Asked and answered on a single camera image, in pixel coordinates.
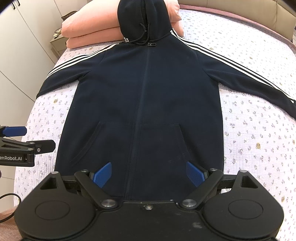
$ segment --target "pillow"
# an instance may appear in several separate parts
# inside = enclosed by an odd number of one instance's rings
[[[119,27],[117,8],[120,0],[92,0],[62,23],[62,35],[68,38]],[[164,0],[171,22],[181,20],[178,0]]]
[[[172,23],[172,27],[181,37],[184,36],[182,21]],[[69,38],[67,40],[67,47],[69,49],[82,47],[85,45],[98,44],[104,42],[111,42],[116,40],[123,40],[120,27],[100,30],[94,33],[86,34],[79,37]]]

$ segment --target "sleeve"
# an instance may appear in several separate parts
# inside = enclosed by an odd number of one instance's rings
[[[235,91],[261,97],[296,118],[295,100],[271,81],[214,52],[197,51],[197,56],[204,72],[212,80]]]
[[[97,64],[101,62],[104,55],[105,51],[97,51],[92,54],[79,55],[54,67],[49,72],[46,80],[41,86],[41,89],[37,94],[37,98],[65,84],[69,84],[76,80],[81,80],[81,78],[89,73],[94,68],[94,66],[97,66]]]

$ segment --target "drawstring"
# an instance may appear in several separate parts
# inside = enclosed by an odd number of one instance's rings
[[[141,25],[142,28],[143,28],[143,33],[142,33],[142,35],[141,35],[139,38],[135,39],[135,40],[132,40],[132,41],[129,41],[129,42],[124,42],[124,43],[129,43],[129,44],[134,43],[134,44],[136,44],[136,45],[145,45],[145,44],[148,43],[149,38],[150,38],[150,23],[148,24],[148,28],[147,28],[147,39],[146,39],[143,43],[138,43],[138,41],[139,41],[141,38],[143,38],[144,34],[146,33],[146,27],[145,27],[145,25],[142,24],[142,23],[140,23],[140,25]]]

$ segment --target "beige leather headboard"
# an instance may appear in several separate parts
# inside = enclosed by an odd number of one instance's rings
[[[296,12],[283,0],[178,0],[179,4],[214,8],[260,23],[292,40]]]

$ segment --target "black zip-up hoodie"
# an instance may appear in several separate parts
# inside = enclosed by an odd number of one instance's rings
[[[126,42],[55,67],[37,95],[79,80],[57,153],[61,174],[110,162],[111,196],[179,201],[197,185],[190,163],[223,169],[219,83],[296,117],[294,100],[272,82],[180,38],[163,0],[121,0],[118,19]]]

